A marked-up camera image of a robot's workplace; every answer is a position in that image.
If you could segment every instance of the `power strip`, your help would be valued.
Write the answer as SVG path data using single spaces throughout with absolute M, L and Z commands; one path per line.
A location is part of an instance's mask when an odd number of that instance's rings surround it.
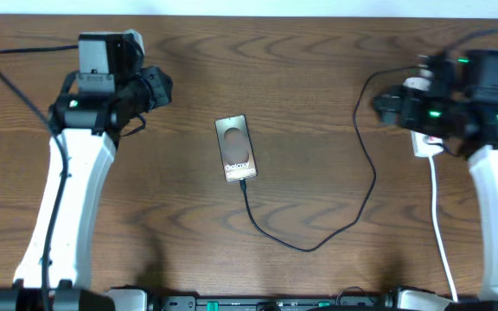
M 431 82 L 427 79 L 431 73 L 427 70 L 420 70 L 420 76 L 411 77 L 405 80 L 403 86 L 417 89 L 420 91 L 427 91 L 430 89 Z M 414 155 L 418 157 L 434 156 L 442 153 L 444 150 L 441 146 L 434 143 L 443 144 L 443 139 L 434 136 L 427 136 L 422 133 L 411 130 L 412 147 L 414 148 Z

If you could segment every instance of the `white cable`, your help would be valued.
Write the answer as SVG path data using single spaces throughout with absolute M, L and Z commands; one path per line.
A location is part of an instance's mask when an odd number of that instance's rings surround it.
M 428 156 L 430 160 L 430 170 L 431 170 L 431 219 L 433 221 L 433 231 L 436 233 L 437 246 L 439 247 L 439 255 L 441 255 L 441 261 L 443 262 L 443 267 L 445 269 L 445 275 L 447 276 L 447 282 L 449 282 L 450 294 L 452 295 L 453 301 L 457 302 L 457 289 L 455 288 L 455 282 L 453 281 L 453 276 L 450 273 L 449 263 L 447 262 L 447 256 L 445 255 L 445 248 L 443 247 L 443 240 L 441 239 L 441 232 L 439 231 L 439 225 L 437 224 L 437 180 L 436 180 L 436 167 L 433 163 L 433 157 Z

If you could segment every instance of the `black cable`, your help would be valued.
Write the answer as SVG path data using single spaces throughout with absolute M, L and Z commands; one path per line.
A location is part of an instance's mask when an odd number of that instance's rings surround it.
M 368 189 L 367 195 L 364 197 L 364 200 L 362 201 L 361 209 L 359 210 L 358 214 L 356 215 L 356 218 L 351 223 L 349 223 L 348 225 L 343 226 L 342 228 L 336 230 L 334 233 L 332 233 L 329 236 L 327 236 L 317 246 L 309 248 L 309 249 L 299 248 L 299 247 L 296 247 L 294 245 L 285 243 L 284 241 L 282 241 L 279 238 L 273 237 L 272 235 L 270 235 L 270 234 L 266 233 L 264 230 L 262 230 L 259 227 L 259 225 L 257 225 L 257 222 L 255 221 L 255 219 L 252 216 L 251 208 L 249 207 L 249 201 L 247 200 L 247 185 L 246 185 L 246 181 L 245 180 L 241 180 L 241 181 L 239 181 L 239 186 L 241 187 L 241 192 L 243 193 L 243 197 L 244 197 L 244 199 L 246 201 L 247 215 L 249 216 L 249 220 L 251 220 L 252 225 L 255 227 L 255 229 L 257 229 L 258 232 L 260 232 L 265 237 L 271 239 L 272 241 L 275 241 L 275 242 L 277 242 L 277 243 L 279 243 L 279 244 L 281 244 L 281 245 L 283 245 L 283 246 L 285 246 L 285 247 L 287 247 L 289 249 L 292 249 L 294 251 L 312 252 L 312 251 L 318 250 L 320 247 L 322 247 L 322 245 L 326 244 L 328 241 L 330 241 L 330 239 L 332 239 L 333 237 L 335 237 L 337 234 L 346 231 L 348 228 L 352 227 L 354 224 L 356 224 L 359 221 L 359 219 L 361 218 L 362 212 L 364 211 L 364 206 L 367 204 L 368 198 L 370 197 L 370 194 L 372 193 L 372 190 L 374 189 L 374 185 L 376 184 L 376 168 L 374 167 L 374 164 L 372 163 L 372 159 L 370 158 L 370 155 L 368 154 L 367 149 L 364 146 L 364 142 L 362 142 L 361 133 L 359 132 L 359 128 L 358 128 L 358 126 L 356 124 L 356 112 L 358 111 L 359 106 L 361 105 L 362 95 L 364 94 L 364 91 L 366 90 L 368 83 L 374 77 L 376 77 L 378 75 L 381 75 L 381 74 L 385 74 L 385 73 L 394 73 L 394 72 L 398 72 L 398 71 L 412 69 L 414 67 L 415 66 L 403 67 L 403 68 L 396 68 L 396 69 L 389 69 L 389 70 L 383 70 L 383 71 L 379 71 L 377 73 L 373 73 L 370 77 L 368 77 L 367 81 L 364 83 L 364 86 L 362 87 L 361 95 L 359 95 L 359 100 L 357 100 L 356 105 L 354 106 L 354 110 L 353 110 L 353 126 L 354 126 L 354 131 L 356 132 L 356 136 L 359 138 L 359 143 L 361 143 L 362 151 L 364 152 L 364 156 L 367 158 L 368 163 L 370 164 L 370 168 L 372 169 L 372 173 L 373 173 L 372 183 L 370 184 L 370 188 Z
M 459 45 L 464 44 L 466 41 L 470 41 L 472 39 L 483 37 L 486 35 L 495 35 L 495 34 L 498 34 L 498 28 L 496 28 L 496 29 L 480 29 L 480 30 L 474 31 L 472 33 L 465 35 L 461 39 L 458 39 L 458 40 L 452 42 L 451 44 L 445 46 L 442 53 L 447 54 L 451 50 L 458 47 Z
M 126 136 L 130 136 L 130 135 L 134 135 L 134 134 L 136 134 L 136 133 L 138 133 L 138 132 L 140 132 L 140 131 L 142 131 L 142 130 L 145 129 L 145 125 L 147 125 L 147 121 L 145 121 L 144 116 L 137 115 L 136 117 L 142 122 L 142 124 L 139 125 L 137 128 L 135 128 L 134 130 L 129 131 L 127 134 L 122 135 L 120 138 L 126 137 Z
M 64 51 L 68 49 L 78 48 L 77 45 L 70 45 L 64 47 L 54 47 L 54 48 L 14 48 L 14 49 L 2 49 L 0 54 L 18 54 L 18 53 L 37 53 L 37 52 L 55 52 Z M 68 177 L 68 159 L 67 152 L 62 146 L 62 143 L 57 138 L 57 134 L 51 128 L 49 121 L 43 115 L 43 113 L 26 97 L 26 95 L 21 92 L 12 82 L 10 82 L 7 77 L 3 75 L 0 71 L 0 80 L 7 85 L 15 94 L 18 96 L 24 104 L 41 120 L 41 122 L 48 129 L 49 134 L 54 139 L 54 142 L 61 154 L 62 160 L 62 171 L 61 171 L 61 182 L 59 183 L 59 188 L 57 189 L 57 195 L 55 196 L 55 202 L 53 206 L 53 211 L 51 212 L 51 217 L 49 218 L 48 231 L 46 233 L 45 242 L 43 244 L 43 253 L 41 255 L 41 298 L 43 301 L 43 308 L 46 311 L 51 311 L 53 308 L 49 301 L 49 289 L 48 289 L 48 277 L 49 277 L 49 252 L 51 250 L 51 239 L 53 237 L 53 230 L 55 227 L 55 221 L 57 220 L 57 214 L 59 213 L 59 206 L 61 204 L 61 199 L 63 191 L 65 189 L 65 184 Z
M 444 143 L 427 143 L 427 144 L 429 144 L 431 146 L 439 146 L 439 147 L 443 148 L 443 152 L 445 152 L 445 153 L 447 153 L 447 154 L 449 154 L 451 156 L 454 156 L 454 157 L 460 157 L 459 154 L 451 152 L 450 149 L 449 149 L 449 146 L 447 146 Z
M 339 295 L 335 298 L 335 304 L 339 306 L 341 304 L 341 298 L 345 295 L 346 292 L 348 292 L 351 289 L 358 289 L 368 298 L 368 300 L 372 304 L 375 304 L 375 302 L 372 300 L 372 298 L 370 298 L 370 296 L 368 295 L 367 291 L 358 287 L 358 286 L 351 286 L 351 287 L 347 287 L 346 289 L 342 290 L 342 292 L 339 293 Z
M 62 82 L 61 94 L 67 94 L 68 91 L 70 91 L 70 88 L 73 87 L 74 81 L 76 80 L 76 74 L 79 72 L 79 70 L 74 70 L 73 72 L 67 74 L 65 80 Z

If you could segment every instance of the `wood grain surface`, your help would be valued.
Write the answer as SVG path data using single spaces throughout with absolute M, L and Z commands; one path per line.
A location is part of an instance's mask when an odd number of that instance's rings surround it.
M 310 254 L 255 232 L 238 184 L 225 182 L 214 120 L 247 115 L 259 177 L 256 220 L 311 247 L 352 221 L 372 180 L 351 114 L 373 72 L 417 61 L 498 21 L 181 16 L 0 16 L 0 48 L 74 44 L 82 31 L 136 29 L 146 65 L 174 80 L 173 104 L 118 149 L 93 237 L 93 289 L 139 284 L 199 295 L 335 295 L 358 285 L 448 292 L 431 228 L 428 163 L 407 131 L 379 125 L 370 98 L 358 124 L 378 180 L 361 222 Z M 498 48 L 498 36 L 464 48 Z M 76 51 L 0 57 L 43 110 Z M 48 171 L 48 133 L 0 82 L 0 285 L 28 245 Z M 462 159 L 436 158 L 439 217 L 456 288 L 482 280 L 476 193 Z

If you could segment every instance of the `phone screen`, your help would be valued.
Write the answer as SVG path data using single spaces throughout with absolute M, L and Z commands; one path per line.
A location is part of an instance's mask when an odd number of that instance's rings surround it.
M 251 137 L 245 115 L 225 117 L 214 121 L 227 181 L 238 181 L 257 175 Z

